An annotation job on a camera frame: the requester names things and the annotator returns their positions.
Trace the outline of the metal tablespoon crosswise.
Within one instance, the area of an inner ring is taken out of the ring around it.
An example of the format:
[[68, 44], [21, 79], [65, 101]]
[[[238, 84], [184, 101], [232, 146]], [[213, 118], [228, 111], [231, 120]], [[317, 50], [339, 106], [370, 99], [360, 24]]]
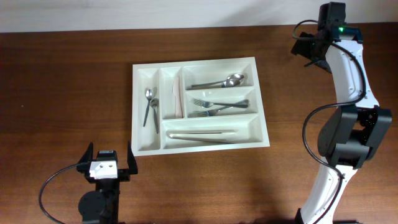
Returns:
[[223, 82], [214, 82], [214, 83], [207, 83], [207, 84], [199, 84], [199, 85], [191, 85], [190, 90], [202, 89], [202, 88], [210, 88], [210, 87], [217, 87], [217, 88], [229, 88], [238, 86], [241, 84], [241, 81], [238, 79], [229, 79]]

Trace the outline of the pale pink plastic knife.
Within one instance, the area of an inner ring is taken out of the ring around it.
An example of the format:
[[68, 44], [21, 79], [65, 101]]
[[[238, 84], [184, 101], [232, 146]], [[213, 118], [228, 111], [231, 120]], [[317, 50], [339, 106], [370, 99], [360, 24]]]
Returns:
[[172, 93], [175, 97], [175, 117], [183, 118], [182, 102], [180, 96], [180, 79], [179, 76], [175, 77], [174, 84], [172, 87]]

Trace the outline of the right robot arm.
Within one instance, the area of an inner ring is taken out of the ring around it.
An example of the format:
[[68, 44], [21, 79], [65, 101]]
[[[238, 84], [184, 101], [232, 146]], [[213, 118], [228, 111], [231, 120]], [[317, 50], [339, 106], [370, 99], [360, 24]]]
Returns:
[[333, 108], [334, 113], [321, 128], [315, 155], [302, 128], [303, 145], [320, 169], [304, 206], [294, 222], [333, 223], [333, 216], [350, 179], [372, 159], [392, 123], [392, 112], [383, 109], [371, 91], [363, 62], [363, 35], [349, 26], [346, 4], [329, 2], [320, 6], [317, 33], [293, 34], [296, 43], [291, 53], [309, 59], [333, 76], [336, 103], [314, 109], [303, 122], [307, 125], [316, 113]]

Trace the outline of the metal fork with blue sheen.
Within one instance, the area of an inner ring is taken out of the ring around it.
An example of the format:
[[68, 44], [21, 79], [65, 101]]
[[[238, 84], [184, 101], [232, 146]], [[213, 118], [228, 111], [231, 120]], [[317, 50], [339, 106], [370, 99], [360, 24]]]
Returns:
[[[249, 104], [249, 100], [243, 100], [237, 102], [238, 104]], [[206, 111], [196, 111], [191, 114], [192, 117], [205, 117], [205, 116], [215, 116], [221, 110], [229, 109], [233, 107], [221, 106], [218, 109], [206, 110]]]

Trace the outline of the thin metal utensil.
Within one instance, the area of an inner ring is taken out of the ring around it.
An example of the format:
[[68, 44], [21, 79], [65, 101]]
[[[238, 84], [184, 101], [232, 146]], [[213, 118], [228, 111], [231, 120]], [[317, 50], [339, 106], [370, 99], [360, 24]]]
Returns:
[[237, 132], [234, 130], [215, 130], [215, 131], [170, 130], [166, 132], [166, 135], [170, 139], [232, 144], [233, 141], [230, 140], [230, 138], [233, 137], [236, 133]]

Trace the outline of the metal tablespoon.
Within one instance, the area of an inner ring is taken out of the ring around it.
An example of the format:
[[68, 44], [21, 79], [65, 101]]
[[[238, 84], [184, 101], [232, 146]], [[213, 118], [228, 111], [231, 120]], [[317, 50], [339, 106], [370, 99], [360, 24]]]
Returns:
[[223, 80], [222, 83], [227, 82], [228, 80], [239, 80], [241, 83], [244, 82], [245, 75], [243, 73], [234, 73], [227, 76], [226, 80]]

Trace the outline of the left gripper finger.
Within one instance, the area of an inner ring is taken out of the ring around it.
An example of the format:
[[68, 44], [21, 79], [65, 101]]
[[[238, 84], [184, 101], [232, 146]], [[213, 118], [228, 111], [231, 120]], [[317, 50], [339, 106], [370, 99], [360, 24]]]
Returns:
[[127, 164], [130, 175], [138, 174], [137, 162], [132, 152], [130, 141], [127, 143]]
[[94, 145], [92, 142], [89, 143], [86, 151], [83, 153], [82, 157], [78, 161], [79, 164], [89, 164], [93, 159], [93, 148]]

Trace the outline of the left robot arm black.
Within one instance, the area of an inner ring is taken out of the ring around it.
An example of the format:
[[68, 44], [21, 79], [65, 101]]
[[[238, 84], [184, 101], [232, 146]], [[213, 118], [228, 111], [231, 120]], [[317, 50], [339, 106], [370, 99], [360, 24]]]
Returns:
[[120, 183], [129, 182], [130, 177], [138, 173], [131, 143], [127, 144], [127, 164], [126, 169], [118, 167], [114, 150], [99, 151], [93, 157], [93, 143], [89, 144], [76, 168], [89, 183], [95, 184], [95, 189], [85, 193], [78, 203], [83, 223], [119, 222]]

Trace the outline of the small metal teaspoon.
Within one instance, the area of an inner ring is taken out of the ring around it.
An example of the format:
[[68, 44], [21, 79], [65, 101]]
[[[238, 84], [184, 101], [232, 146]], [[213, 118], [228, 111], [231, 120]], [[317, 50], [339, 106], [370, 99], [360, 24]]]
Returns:
[[159, 120], [158, 120], [158, 115], [157, 115], [158, 105], [159, 105], [158, 98], [154, 98], [150, 101], [150, 106], [153, 109], [153, 119], [154, 119], [155, 131], [157, 134], [159, 134]]
[[147, 123], [147, 117], [149, 114], [149, 107], [150, 107], [150, 102], [154, 97], [154, 91], [153, 89], [147, 89], [146, 93], [145, 93], [146, 99], [147, 99], [147, 106], [146, 106], [146, 111], [145, 111], [145, 115], [144, 115], [144, 121], [143, 121], [143, 127], [146, 126]]

